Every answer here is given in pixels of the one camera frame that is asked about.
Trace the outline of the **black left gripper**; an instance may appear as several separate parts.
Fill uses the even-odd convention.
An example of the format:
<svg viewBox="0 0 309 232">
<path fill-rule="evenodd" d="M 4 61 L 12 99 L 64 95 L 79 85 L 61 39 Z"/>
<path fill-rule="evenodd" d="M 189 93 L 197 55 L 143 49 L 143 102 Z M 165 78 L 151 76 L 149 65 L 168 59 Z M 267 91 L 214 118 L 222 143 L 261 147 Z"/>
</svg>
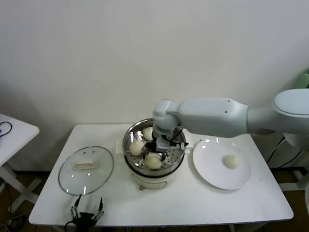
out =
<svg viewBox="0 0 309 232">
<path fill-rule="evenodd" d="M 95 220 L 99 220 L 104 214 L 104 201 L 101 197 L 98 212 L 96 215 L 92 213 L 84 213 L 79 212 L 78 205 L 81 199 L 81 194 L 79 195 L 78 199 L 75 201 L 74 205 L 70 208 L 71 216 L 73 217 L 73 224 L 76 227 L 76 232 L 88 232 L 90 228 L 96 225 Z"/>
</svg>

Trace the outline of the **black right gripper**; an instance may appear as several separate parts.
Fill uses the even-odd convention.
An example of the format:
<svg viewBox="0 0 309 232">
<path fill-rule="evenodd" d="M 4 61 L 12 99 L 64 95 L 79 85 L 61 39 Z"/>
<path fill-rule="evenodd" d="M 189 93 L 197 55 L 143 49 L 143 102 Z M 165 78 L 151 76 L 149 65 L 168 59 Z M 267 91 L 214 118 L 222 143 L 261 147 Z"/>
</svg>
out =
<svg viewBox="0 0 309 232">
<path fill-rule="evenodd" d="M 169 159 L 169 151 L 168 150 L 166 151 L 157 150 L 155 142 L 147 142 L 145 144 L 145 149 L 142 150 L 141 152 L 142 159 L 145 160 L 148 154 L 150 153 L 156 153 L 156 154 L 161 155 L 161 161 L 165 161 Z"/>
</svg>

